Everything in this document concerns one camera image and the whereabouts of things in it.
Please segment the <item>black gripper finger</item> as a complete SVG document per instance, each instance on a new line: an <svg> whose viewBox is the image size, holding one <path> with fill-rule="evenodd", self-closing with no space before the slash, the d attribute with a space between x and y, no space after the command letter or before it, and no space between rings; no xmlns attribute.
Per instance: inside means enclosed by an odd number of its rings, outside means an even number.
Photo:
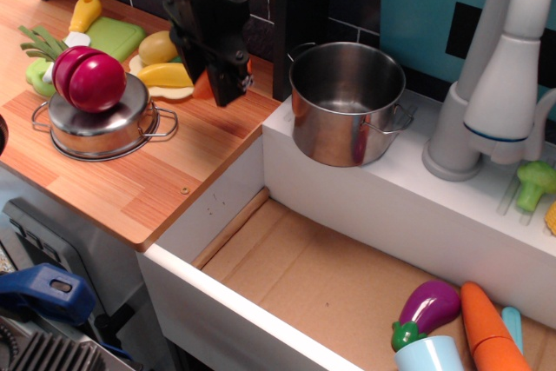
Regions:
<svg viewBox="0 0 556 371"><path fill-rule="evenodd" d="M209 66L207 51L202 43L202 33L173 25L170 29L170 40L174 43L192 82L196 83Z"/></svg>
<svg viewBox="0 0 556 371"><path fill-rule="evenodd" d="M245 95L253 83L250 56L234 57L231 62L207 56L205 62L209 85L219 107Z"/></svg>

